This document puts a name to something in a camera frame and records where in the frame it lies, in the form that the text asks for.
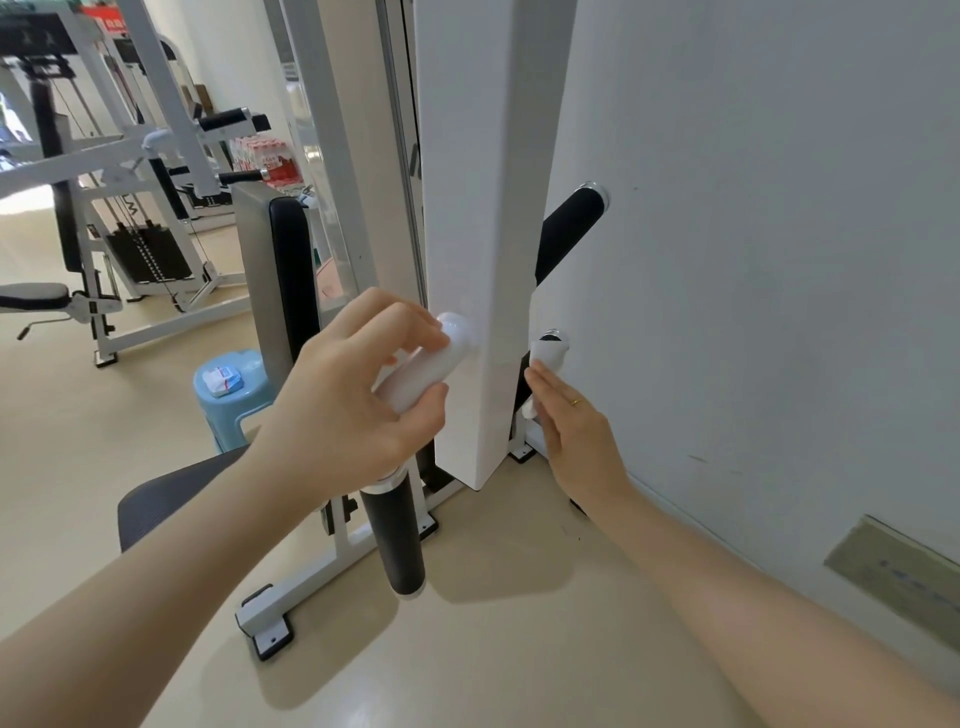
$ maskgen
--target blue plastic stool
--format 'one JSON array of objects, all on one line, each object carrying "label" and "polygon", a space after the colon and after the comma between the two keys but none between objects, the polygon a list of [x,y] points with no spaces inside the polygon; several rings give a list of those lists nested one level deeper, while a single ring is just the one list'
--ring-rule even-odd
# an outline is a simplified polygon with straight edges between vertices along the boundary
[{"label": "blue plastic stool", "polygon": [[[204,372],[223,366],[233,367],[240,372],[243,387],[228,395],[214,397],[204,384]],[[253,349],[225,353],[210,359],[193,375],[193,391],[220,452],[245,446],[247,438],[240,428],[240,422],[270,406],[276,399],[276,391],[263,368],[263,357]]]}]

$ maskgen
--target seat cushion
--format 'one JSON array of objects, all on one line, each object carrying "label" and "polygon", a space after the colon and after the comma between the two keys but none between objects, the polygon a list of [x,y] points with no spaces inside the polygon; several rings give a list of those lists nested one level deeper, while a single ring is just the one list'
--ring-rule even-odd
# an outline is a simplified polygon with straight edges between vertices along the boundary
[{"label": "seat cushion", "polygon": [[239,448],[224,452],[209,460],[148,480],[127,493],[117,505],[120,550],[126,551],[177,513],[187,501],[239,460],[246,451],[246,448]]},{"label": "seat cushion", "polygon": [[14,311],[60,311],[70,305],[70,289],[62,283],[0,285],[0,308]]}]

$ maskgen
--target floor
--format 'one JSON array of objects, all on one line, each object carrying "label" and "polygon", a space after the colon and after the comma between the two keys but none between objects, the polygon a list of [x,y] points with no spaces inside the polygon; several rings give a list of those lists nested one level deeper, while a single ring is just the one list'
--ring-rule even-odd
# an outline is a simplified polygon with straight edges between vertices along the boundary
[{"label": "floor", "polygon": [[[238,265],[232,235],[204,237],[223,270]],[[0,216],[0,282],[72,282],[56,239],[48,210]],[[169,313],[145,301],[116,323]],[[15,341],[30,318],[0,316],[0,635],[117,555],[116,503],[130,488],[213,454],[190,378],[256,345],[243,315],[97,370],[75,323]],[[309,519],[211,622],[147,725],[760,725],[545,461],[508,460],[435,515],[423,596],[398,602],[372,554],[300,606],[294,644],[260,665],[233,610],[324,547]]]}]

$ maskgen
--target forearm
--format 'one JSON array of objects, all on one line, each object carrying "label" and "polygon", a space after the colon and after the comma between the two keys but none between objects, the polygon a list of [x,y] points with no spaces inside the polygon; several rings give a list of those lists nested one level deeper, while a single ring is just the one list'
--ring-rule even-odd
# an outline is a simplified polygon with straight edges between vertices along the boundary
[{"label": "forearm", "polygon": [[277,507],[267,474],[245,460],[0,643],[6,725],[142,722],[217,609],[302,516]]},{"label": "forearm", "polygon": [[901,658],[639,493],[585,508],[772,728],[960,725],[957,703]]}]

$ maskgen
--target person's right arm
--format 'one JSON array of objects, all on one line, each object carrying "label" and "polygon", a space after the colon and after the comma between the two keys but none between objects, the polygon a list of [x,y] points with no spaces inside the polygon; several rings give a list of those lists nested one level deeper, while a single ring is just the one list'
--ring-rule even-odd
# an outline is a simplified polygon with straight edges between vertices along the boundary
[{"label": "person's right arm", "polygon": [[903,659],[641,495],[606,418],[583,395],[539,362],[526,378],[561,487],[660,588],[771,728],[960,726],[960,703]]}]

